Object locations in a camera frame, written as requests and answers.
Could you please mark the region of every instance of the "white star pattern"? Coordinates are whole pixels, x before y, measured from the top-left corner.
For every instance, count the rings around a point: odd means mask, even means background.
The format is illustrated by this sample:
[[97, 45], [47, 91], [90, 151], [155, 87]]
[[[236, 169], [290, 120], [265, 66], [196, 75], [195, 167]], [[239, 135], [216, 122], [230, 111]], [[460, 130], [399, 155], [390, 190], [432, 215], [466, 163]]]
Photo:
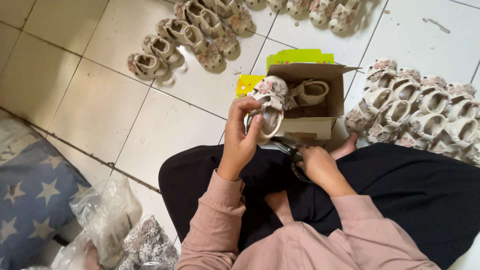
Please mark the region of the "white star pattern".
[[35, 230], [31, 235], [28, 236], [28, 238], [40, 237], [43, 240], [46, 240], [48, 237], [48, 234], [55, 231], [55, 229], [52, 229], [48, 226], [49, 222], [50, 222], [50, 217], [48, 217], [43, 223], [33, 221], [33, 226], [35, 227]]
[[53, 157], [51, 155], [48, 155], [48, 159], [42, 161], [40, 164], [50, 163], [52, 164], [52, 168], [55, 169], [59, 165], [59, 163], [62, 161], [63, 161], [62, 157]]
[[20, 190], [20, 185], [22, 184], [23, 181], [20, 181], [18, 184], [14, 185], [7, 185], [7, 190], [8, 193], [5, 195], [4, 200], [10, 199], [12, 201], [12, 204], [15, 203], [15, 197], [20, 197], [22, 195], [25, 195], [26, 193]]
[[56, 183], [57, 183], [57, 179], [55, 179], [55, 181], [53, 181], [51, 184], [42, 182], [43, 191], [40, 194], [38, 194], [37, 198], [45, 197], [45, 201], [46, 201], [45, 205], [48, 205], [48, 201], [50, 201], [50, 197], [52, 197], [55, 194], [60, 194], [60, 191], [58, 191], [55, 188]]
[[78, 186], [78, 192], [73, 194], [71, 198], [78, 198], [78, 196], [80, 196], [81, 194], [83, 194], [85, 191], [87, 191], [88, 187], [84, 187], [82, 186], [81, 184], [77, 183], [77, 186]]
[[17, 217], [13, 218], [10, 222], [1, 221], [0, 244], [3, 244], [8, 236], [17, 233], [17, 230], [13, 226], [16, 220]]

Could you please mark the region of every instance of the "hand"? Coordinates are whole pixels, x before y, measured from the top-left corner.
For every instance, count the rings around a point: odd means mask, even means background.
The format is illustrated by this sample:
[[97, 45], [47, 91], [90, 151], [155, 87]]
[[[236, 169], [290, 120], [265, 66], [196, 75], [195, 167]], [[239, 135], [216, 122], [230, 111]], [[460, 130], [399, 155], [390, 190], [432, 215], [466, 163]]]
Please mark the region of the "hand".
[[297, 149], [303, 156], [303, 161], [297, 162], [297, 166], [330, 197], [357, 194], [338, 170], [335, 159], [325, 149], [304, 146], [297, 146]]
[[238, 180], [240, 171], [253, 158], [264, 119], [262, 115], [255, 115], [247, 135], [243, 119], [248, 112], [260, 106], [261, 104], [252, 97], [238, 98], [233, 101], [225, 124], [223, 156], [216, 171], [221, 178], [228, 181]]

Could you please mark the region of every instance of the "fingernail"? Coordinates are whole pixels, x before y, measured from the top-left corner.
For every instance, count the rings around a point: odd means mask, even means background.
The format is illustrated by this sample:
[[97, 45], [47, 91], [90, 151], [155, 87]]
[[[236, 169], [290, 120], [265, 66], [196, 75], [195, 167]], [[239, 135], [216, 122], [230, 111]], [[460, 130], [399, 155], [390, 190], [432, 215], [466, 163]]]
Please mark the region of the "fingernail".
[[255, 117], [253, 118], [253, 120], [254, 120], [255, 122], [260, 123], [260, 122], [263, 120], [263, 116], [260, 115], [260, 114], [257, 114], [257, 115], [255, 115]]

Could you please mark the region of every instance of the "flower-patterned fabric pile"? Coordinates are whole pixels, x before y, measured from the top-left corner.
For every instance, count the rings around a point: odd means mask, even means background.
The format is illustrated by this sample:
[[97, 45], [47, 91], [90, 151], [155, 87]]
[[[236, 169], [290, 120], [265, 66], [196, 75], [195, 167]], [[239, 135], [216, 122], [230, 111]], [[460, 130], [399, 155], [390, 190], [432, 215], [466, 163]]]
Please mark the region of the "flower-patterned fabric pile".
[[[145, 218], [129, 232], [123, 240], [123, 249], [139, 266], [174, 269], [179, 259], [176, 248], [153, 215]], [[129, 264], [131, 262], [128, 259], [122, 262], [125, 269]]]

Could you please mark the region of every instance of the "debris on floor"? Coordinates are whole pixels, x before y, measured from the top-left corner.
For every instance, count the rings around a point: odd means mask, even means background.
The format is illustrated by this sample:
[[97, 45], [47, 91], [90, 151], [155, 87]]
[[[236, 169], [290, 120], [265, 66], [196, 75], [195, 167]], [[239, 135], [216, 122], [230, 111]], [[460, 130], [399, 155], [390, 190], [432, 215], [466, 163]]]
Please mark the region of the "debris on floor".
[[426, 23], [431, 22], [432, 24], [437, 25], [440, 28], [440, 30], [444, 31], [447, 34], [450, 34], [450, 30], [445, 28], [443, 25], [439, 24], [437, 21], [434, 21], [434, 20], [428, 19], [428, 18], [423, 18], [422, 20]]

